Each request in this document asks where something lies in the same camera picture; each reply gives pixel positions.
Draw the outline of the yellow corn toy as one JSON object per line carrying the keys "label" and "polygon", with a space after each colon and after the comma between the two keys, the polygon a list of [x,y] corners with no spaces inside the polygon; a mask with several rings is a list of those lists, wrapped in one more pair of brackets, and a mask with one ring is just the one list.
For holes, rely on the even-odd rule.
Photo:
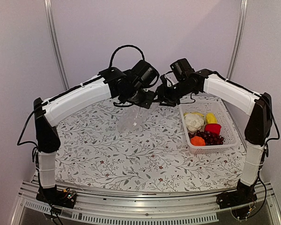
{"label": "yellow corn toy", "polygon": [[188,115],[188,114],[194,114],[194,115],[198,115],[198,116],[200,116],[200,117],[204,117],[204,115],[201,114],[201,113],[199,113],[199,112],[185,112],[185,113],[183,114],[183,116],[186,116],[186,115]]}
{"label": "yellow corn toy", "polygon": [[206,124],[217,124],[217,118],[213,113],[208,113],[205,116]]}

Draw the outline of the clear zip top bag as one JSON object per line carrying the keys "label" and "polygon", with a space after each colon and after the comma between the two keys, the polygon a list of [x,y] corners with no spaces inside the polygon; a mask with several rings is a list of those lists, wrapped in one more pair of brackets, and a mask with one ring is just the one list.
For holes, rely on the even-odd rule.
{"label": "clear zip top bag", "polygon": [[134,131],[158,108],[158,103],[153,103],[149,109],[140,106],[130,106],[124,110],[117,123],[119,132]]}

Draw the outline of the white cauliflower toy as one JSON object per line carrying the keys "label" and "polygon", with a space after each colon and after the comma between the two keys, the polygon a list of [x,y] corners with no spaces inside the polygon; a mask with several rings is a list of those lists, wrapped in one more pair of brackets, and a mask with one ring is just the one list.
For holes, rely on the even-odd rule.
{"label": "white cauliflower toy", "polygon": [[201,115],[188,113],[184,115],[185,125],[186,128],[190,132],[195,132],[197,130],[200,130],[204,125],[205,121]]}

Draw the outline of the red pepper toy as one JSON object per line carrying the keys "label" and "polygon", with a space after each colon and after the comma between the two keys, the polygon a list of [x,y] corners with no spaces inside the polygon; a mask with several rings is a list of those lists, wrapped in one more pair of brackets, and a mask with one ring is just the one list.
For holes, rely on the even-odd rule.
{"label": "red pepper toy", "polygon": [[220,124],[206,124],[204,127],[204,131],[219,135],[221,132],[221,128],[222,127]]}

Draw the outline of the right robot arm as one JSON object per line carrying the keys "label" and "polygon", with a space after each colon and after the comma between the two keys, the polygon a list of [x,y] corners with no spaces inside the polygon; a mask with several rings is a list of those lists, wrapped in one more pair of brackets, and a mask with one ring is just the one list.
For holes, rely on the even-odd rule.
{"label": "right robot arm", "polygon": [[157,87],[159,103],[177,106],[180,99],[188,94],[207,93],[232,104],[249,116],[244,130],[247,142],[246,160],[240,183],[252,186],[257,180],[262,161],[268,155],[269,134],[274,124],[271,96],[259,94],[237,83],[224,79],[216,71],[192,69],[177,73],[180,80],[168,86],[163,82]]}

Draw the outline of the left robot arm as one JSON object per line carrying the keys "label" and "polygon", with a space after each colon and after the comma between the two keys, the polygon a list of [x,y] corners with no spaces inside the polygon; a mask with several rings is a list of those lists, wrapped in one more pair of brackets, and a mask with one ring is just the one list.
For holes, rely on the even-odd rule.
{"label": "left robot arm", "polygon": [[149,108],[147,100],[152,94],[148,89],[158,77],[158,72],[151,66],[134,66],[124,72],[110,67],[51,99],[34,101],[40,187],[43,188],[42,196],[49,203],[60,200],[60,193],[54,188],[55,157],[60,148],[57,125],[81,109],[110,98]]}

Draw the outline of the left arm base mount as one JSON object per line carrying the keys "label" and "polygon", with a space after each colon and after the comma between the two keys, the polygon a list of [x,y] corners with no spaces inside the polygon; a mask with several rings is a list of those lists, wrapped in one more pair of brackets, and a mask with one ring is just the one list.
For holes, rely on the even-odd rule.
{"label": "left arm base mount", "polygon": [[73,209],[76,203],[77,192],[66,188],[58,190],[57,186],[52,188],[39,187],[36,199],[40,202],[53,206]]}

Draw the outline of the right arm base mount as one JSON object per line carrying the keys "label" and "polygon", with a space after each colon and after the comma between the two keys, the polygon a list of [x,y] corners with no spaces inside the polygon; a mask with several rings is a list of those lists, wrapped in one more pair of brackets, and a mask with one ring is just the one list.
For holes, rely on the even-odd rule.
{"label": "right arm base mount", "polygon": [[255,184],[247,186],[239,181],[235,191],[218,194],[216,203],[220,209],[235,207],[231,211],[232,216],[238,220],[245,220],[256,206],[257,196],[254,187]]}

